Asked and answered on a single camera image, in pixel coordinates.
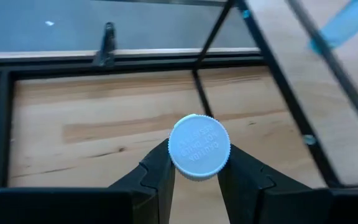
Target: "white bottle cap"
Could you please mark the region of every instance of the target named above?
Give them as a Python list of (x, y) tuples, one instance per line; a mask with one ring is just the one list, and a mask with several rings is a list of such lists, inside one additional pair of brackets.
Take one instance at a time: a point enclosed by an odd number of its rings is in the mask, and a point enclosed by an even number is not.
[(201, 181), (211, 178), (224, 167), (230, 155), (230, 139), (219, 121), (191, 114), (174, 125), (168, 151), (181, 174)]

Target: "screw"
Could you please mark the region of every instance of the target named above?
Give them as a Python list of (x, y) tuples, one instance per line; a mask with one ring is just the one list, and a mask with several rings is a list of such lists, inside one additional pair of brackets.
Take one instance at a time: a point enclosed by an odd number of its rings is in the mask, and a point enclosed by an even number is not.
[(242, 13), (242, 16), (244, 19), (247, 19), (249, 17), (249, 10), (245, 10), (243, 13)]
[(303, 135), (303, 142), (309, 146), (312, 146), (316, 143), (316, 139), (311, 134)]

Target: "black metal rod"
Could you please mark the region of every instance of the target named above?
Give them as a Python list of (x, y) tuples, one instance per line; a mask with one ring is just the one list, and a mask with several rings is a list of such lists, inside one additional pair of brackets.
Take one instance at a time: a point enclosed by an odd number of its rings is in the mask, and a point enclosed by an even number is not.
[(221, 28), (225, 18), (229, 14), (229, 11), (231, 7), (234, 5), (234, 0), (227, 0), (224, 4), (224, 7), (222, 9), (221, 14), (219, 15), (218, 20), (216, 21), (210, 35), (208, 36), (207, 41), (205, 42), (205, 45), (203, 47), (203, 50), (200, 53), (200, 56), (198, 57), (194, 70), (198, 70), (200, 68), (201, 62), (204, 60), (206, 52), (208, 51), (209, 47), (211, 46), (212, 42), (214, 41), (216, 34), (218, 33), (219, 29)]
[(193, 79), (198, 92), (198, 96), (201, 100), (201, 104), (203, 105), (205, 115), (213, 118), (214, 114), (212, 114), (211, 107), (209, 106), (208, 99), (204, 92), (203, 84), (201, 83), (200, 77), (198, 76), (198, 72), (196, 70), (193, 70)]
[(307, 31), (312, 40), (316, 42), (317, 48), (321, 52), (328, 67), (333, 72), (336, 80), (339, 82), (343, 92), (347, 95), (353, 107), (358, 113), (358, 89), (354, 86), (354, 82), (351, 80), (349, 75), (342, 68), (341, 64), (335, 58), (331, 52), (328, 44), (325, 42), (321, 34), (319, 33), (316, 26), (310, 19), (310, 16), (305, 12), (304, 7), (297, 0), (287, 0), (288, 4), (292, 8), (292, 11), (297, 16), (298, 20), (302, 24), (303, 28)]
[[(200, 52), (180, 53), (148, 53), (148, 54), (117, 54), (114, 56), (116, 62), (145, 61), (145, 60), (173, 60), (173, 59), (198, 59)], [(51, 65), (56, 63), (87, 63), (91, 64), (96, 55), (83, 56), (53, 56), (53, 57), (21, 57), (0, 58), (0, 66), (8, 65)], [(259, 50), (241, 50), (234, 52), (207, 52), (206, 58), (231, 58), (231, 57), (261, 57)]]
[(7, 187), (11, 147), (13, 81), (9, 72), (0, 74), (0, 188)]
[(293, 119), (295, 120), (296, 125), (298, 126), (298, 129), (300, 130), (300, 133), (303, 136), (309, 136), (314, 139), (312, 144), (306, 144), (306, 146), (308, 146), (310, 154), (313, 156), (313, 159), (318, 166), (324, 181), (329, 187), (343, 187), (333, 167), (328, 161), (328, 158), (322, 148), (322, 145), (320, 144), (318, 136), (316, 135), (308, 119), (306, 118), (306, 115), (303, 112), (298, 100), (296, 99), (290, 84), (287, 82), (287, 79), (285, 78), (280, 66), (278, 65), (275, 57), (273, 56), (272, 51), (267, 45), (262, 32), (256, 24), (256, 21), (248, 5), (243, 0), (236, 0), (236, 4), (241, 14), (247, 12), (247, 17), (244, 18), (244, 22), (246, 23), (252, 37), (254, 38), (262, 55), (264, 56), (266, 64), (269, 67), (270, 73), (272, 74), (273, 79), (275, 80), (275, 83), (278, 86), (278, 89), (280, 90), (285, 100), (285, 103), (287, 104), (287, 107)]
[[(206, 58), (200, 68), (226, 68), (244, 66), (263, 66), (262, 57)], [(80, 77), (112, 75), (120, 73), (164, 72), (172, 70), (191, 70), (194, 59), (151, 60), (116, 62), (113, 67), (93, 67), (88, 63), (66, 64), (64, 61), (51, 65), (0, 66), (0, 70), (10, 70), (15, 80), (36, 78)]]

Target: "metal bracket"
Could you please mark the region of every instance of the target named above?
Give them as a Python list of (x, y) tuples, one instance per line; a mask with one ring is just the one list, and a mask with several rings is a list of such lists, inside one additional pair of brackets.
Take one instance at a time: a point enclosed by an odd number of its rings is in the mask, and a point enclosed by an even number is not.
[(114, 66), (114, 51), (116, 49), (116, 34), (114, 24), (106, 23), (101, 48), (96, 53), (93, 64), (98, 67)]
[(232, 224), (260, 223), (267, 191), (309, 190), (234, 145), (226, 166), (218, 173), (218, 180)]

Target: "wooden surface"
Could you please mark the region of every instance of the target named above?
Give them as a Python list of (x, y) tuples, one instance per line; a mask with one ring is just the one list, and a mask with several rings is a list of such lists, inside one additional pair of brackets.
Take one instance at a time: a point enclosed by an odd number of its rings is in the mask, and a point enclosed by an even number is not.
[[(322, 27), (348, 1), (301, 2)], [(358, 115), (327, 65), (308, 47), (310, 40), (287, 2), (248, 3), (337, 175), (345, 184), (358, 184)], [(335, 52), (358, 86), (358, 34)]]
[[(322, 187), (314, 162), (265, 67), (201, 70), (231, 141), (290, 177)], [(190, 71), (16, 83), (9, 185), (107, 187), (202, 113)], [(176, 174), (171, 223), (229, 223), (216, 177)]]

